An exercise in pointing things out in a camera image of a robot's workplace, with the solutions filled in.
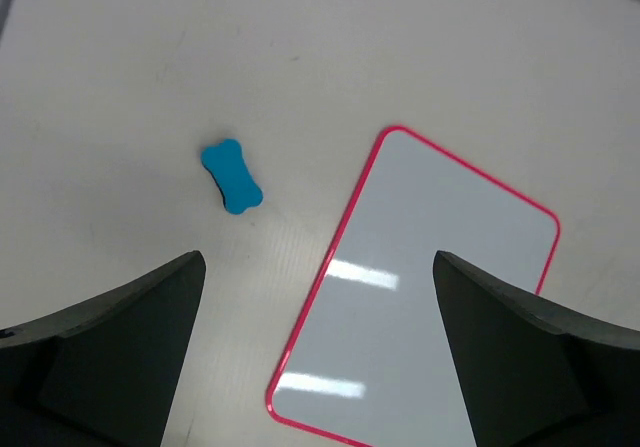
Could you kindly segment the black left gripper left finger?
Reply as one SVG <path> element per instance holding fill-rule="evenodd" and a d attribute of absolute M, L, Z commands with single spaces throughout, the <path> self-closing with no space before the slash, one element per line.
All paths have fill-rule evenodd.
<path fill-rule="evenodd" d="M 4 446 L 158 446 L 206 263 L 185 253 L 144 276 L 1 332 Z"/>

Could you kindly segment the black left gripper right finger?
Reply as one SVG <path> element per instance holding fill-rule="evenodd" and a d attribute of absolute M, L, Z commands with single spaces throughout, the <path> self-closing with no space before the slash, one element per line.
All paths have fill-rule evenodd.
<path fill-rule="evenodd" d="M 639 333 L 439 251 L 434 285 L 479 446 L 636 446 Z"/>

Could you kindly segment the blue whiteboard eraser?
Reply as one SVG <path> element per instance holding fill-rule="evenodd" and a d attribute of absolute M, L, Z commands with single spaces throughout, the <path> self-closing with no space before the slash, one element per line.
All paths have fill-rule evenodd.
<path fill-rule="evenodd" d="M 200 160 L 218 187 L 228 213 L 241 215 L 263 202 L 263 192 L 251 175 L 237 140 L 224 139 L 204 148 Z"/>

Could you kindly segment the pink framed whiteboard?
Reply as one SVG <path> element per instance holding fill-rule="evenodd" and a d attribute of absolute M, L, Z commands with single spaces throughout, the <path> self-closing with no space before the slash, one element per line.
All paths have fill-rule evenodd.
<path fill-rule="evenodd" d="M 403 126 L 377 137 L 266 392 L 276 422 L 348 446 L 471 446 L 433 262 L 536 293 L 555 213 Z"/>

